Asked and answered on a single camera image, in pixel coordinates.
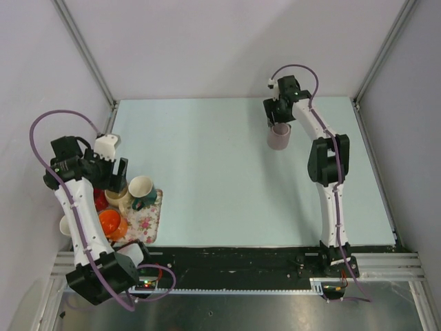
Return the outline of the beige mug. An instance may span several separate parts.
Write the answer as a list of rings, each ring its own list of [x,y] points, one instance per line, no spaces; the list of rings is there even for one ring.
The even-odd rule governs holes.
[[[105,198],[108,204],[119,210],[123,217],[126,217],[131,202],[133,201],[132,195],[130,194],[128,187],[126,186],[120,192],[113,192],[111,190],[105,190]]]

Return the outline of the orange mug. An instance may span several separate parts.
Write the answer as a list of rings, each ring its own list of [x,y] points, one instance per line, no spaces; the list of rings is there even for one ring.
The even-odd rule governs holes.
[[[112,241],[118,241],[127,234],[127,219],[116,210],[102,211],[99,214],[99,221],[105,236]]]

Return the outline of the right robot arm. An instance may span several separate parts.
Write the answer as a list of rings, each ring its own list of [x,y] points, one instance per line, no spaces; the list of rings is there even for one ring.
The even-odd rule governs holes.
[[[322,215],[319,253],[312,267],[328,277],[339,277],[348,273],[353,263],[342,203],[349,172],[349,137],[328,125],[314,107],[313,94],[303,90],[295,76],[270,78],[268,88],[272,96],[263,102],[269,127],[267,145],[284,150],[289,144],[292,121],[299,122],[311,139],[307,172],[316,184]]]

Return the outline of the pink mug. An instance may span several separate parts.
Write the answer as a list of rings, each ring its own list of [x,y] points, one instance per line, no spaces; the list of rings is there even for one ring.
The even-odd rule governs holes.
[[[68,219],[66,216],[63,216],[59,222],[59,230],[61,234],[67,237],[71,237],[70,228],[68,224]]]

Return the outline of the red mug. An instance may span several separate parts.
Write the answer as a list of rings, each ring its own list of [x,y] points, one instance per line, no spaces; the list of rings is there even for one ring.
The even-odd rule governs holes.
[[[101,189],[94,189],[94,205],[97,212],[100,212],[108,207],[107,199],[105,198],[105,191]]]

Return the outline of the mauve mug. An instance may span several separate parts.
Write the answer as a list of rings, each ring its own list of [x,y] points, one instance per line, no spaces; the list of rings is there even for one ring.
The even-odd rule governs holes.
[[[269,129],[267,145],[272,150],[284,150],[290,140],[291,126],[288,123],[277,123]]]

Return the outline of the dark green mug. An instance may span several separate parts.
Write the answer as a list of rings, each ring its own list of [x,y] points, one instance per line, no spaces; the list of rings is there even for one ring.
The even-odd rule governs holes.
[[[156,202],[157,192],[153,181],[148,176],[133,178],[128,186],[128,191],[133,197],[132,209],[139,211]]]

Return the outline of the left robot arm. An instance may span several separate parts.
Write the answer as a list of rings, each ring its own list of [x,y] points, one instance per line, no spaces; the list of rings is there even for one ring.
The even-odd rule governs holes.
[[[114,134],[100,134],[93,145],[75,136],[56,139],[51,143],[54,158],[43,177],[70,229],[74,270],[66,275],[68,285],[93,305],[129,290],[153,266],[145,244],[138,239],[113,248],[96,211],[95,189],[120,192],[127,183],[128,160],[116,158],[120,142]]]

